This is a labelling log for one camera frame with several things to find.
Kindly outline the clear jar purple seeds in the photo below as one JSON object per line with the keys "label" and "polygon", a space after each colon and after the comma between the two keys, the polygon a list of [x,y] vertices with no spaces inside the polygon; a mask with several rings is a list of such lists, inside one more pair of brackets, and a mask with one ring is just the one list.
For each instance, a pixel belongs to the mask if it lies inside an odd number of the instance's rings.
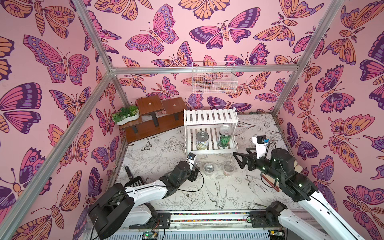
{"label": "clear jar purple seeds", "polygon": [[212,176],[215,172],[215,165],[213,163],[205,163],[203,170],[206,176]]}

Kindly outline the white slatted wooden shelf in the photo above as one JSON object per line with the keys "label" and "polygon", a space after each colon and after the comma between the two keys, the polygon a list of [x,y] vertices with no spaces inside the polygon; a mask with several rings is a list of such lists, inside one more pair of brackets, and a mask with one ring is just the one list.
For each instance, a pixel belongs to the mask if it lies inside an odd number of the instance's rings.
{"label": "white slatted wooden shelf", "polygon": [[[239,121],[236,109],[229,110],[192,110],[184,111],[184,130],[186,154],[219,155],[227,162],[234,160],[233,153],[238,150],[235,130]],[[219,146],[220,127],[230,127],[231,138],[227,147]],[[208,146],[205,150],[197,148],[197,133],[203,131],[208,134]]]}

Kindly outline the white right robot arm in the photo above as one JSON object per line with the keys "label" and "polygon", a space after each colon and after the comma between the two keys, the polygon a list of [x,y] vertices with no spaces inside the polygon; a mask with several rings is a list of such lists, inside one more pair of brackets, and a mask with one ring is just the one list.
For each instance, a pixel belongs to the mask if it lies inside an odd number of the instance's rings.
{"label": "white right robot arm", "polygon": [[273,149],[271,157],[258,157],[256,149],[234,153],[241,169],[259,170],[279,184],[280,190],[304,208],[323,228],[323,231],[299,218],[279,201],[266,208],[265,221],[294,232],[303,240],[361,240],[363,237],[345,221],[327,202],[315,184],[295,171],[294,158],[285,149]]}

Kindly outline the green watermelon seed can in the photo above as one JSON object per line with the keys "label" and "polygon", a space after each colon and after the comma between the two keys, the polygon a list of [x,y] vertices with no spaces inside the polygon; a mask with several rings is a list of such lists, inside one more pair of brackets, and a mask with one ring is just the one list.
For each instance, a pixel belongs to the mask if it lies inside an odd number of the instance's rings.
{"label": "green watermelon seed can", "polygon": [[230,144],[233,129],[230,125],[222,125],[219,128],[218,146],[225,148]]}

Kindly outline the green plant white pot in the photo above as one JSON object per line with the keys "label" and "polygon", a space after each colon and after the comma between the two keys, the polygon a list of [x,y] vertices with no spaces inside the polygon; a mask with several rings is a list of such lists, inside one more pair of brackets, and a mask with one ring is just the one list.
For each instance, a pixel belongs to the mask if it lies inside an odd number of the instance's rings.
{"label": "green plant white pot", "polygon": [[119,126],[135,121],[139,117],[140,111],[137,106],[122,107],[118,112],[112,114],[113,121]]}

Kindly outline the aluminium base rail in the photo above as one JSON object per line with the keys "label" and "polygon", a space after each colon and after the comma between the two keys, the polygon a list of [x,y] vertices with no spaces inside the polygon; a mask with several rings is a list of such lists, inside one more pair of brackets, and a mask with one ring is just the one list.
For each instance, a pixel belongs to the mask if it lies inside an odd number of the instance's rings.
{"label": "aluminium base rail", "polygon": [[284,210],[158,212],[145,225],[130,224],[100,234],[86,230],[86,240],[329,240],[331,236]]}

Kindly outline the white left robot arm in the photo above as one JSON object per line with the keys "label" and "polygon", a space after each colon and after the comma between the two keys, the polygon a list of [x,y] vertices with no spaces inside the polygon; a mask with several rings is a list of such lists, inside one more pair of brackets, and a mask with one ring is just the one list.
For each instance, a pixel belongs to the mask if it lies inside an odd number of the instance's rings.
{"label": "white left robot arm", "polygon": [[170,216],[159,214],[151,202],[173,195],[185,181],[193,182],[199,175],[199,167],[191,161],[181,161],[172,172],[150,184],[113,185],[88,210],[96,237],[105,240],[121,228],[165,231],[169,228]]}

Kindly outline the clear jar red seeds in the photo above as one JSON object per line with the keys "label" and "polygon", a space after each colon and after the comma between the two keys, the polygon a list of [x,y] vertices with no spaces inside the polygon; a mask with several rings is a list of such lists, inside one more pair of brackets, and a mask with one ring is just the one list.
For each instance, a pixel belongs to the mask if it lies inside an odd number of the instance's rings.
{"label": "clear jar red seeds", "polygon": [[226,162],[223,164],[223,174],[227,177],[231,176],[236,171],[235,166],[230,163]]}

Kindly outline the brown wooden step stand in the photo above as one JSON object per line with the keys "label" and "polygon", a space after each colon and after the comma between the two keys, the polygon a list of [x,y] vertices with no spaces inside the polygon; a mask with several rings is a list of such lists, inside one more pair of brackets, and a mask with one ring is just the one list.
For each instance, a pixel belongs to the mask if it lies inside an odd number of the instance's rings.
{"label": "brown wooden step stand", "polygon": [[133,143],[184,125],[184,111],[187,110],[182,98],[161,100],[158,96],[137,101],[139,118],[119,126],[125,131],[128,143]]}

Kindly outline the beige work glove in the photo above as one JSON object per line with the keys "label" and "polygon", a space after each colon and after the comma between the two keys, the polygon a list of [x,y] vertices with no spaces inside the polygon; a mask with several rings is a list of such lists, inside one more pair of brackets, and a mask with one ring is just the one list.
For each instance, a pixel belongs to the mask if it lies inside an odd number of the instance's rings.
{"label": "beige work glove", "polygon": [[[303,170],[303,167],[298,164],[298,162],[294,163],[295,171],[301,172]],[[261,179],[265,184],[272,187],[276,192],[280,192],[281,189],[279,188],[278,182],[275,183],[275,180],[272,177],[269,177],[262,173]]]}

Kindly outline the white purple tin can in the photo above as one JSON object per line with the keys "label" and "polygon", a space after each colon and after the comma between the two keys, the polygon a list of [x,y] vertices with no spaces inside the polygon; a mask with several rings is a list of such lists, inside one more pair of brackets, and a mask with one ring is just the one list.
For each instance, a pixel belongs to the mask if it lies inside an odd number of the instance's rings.
{"label": "white purple tin can", "polygon": [[199,131],[196,133],[196,147],[199,151],[208,149],[210,136],[205,131]]}

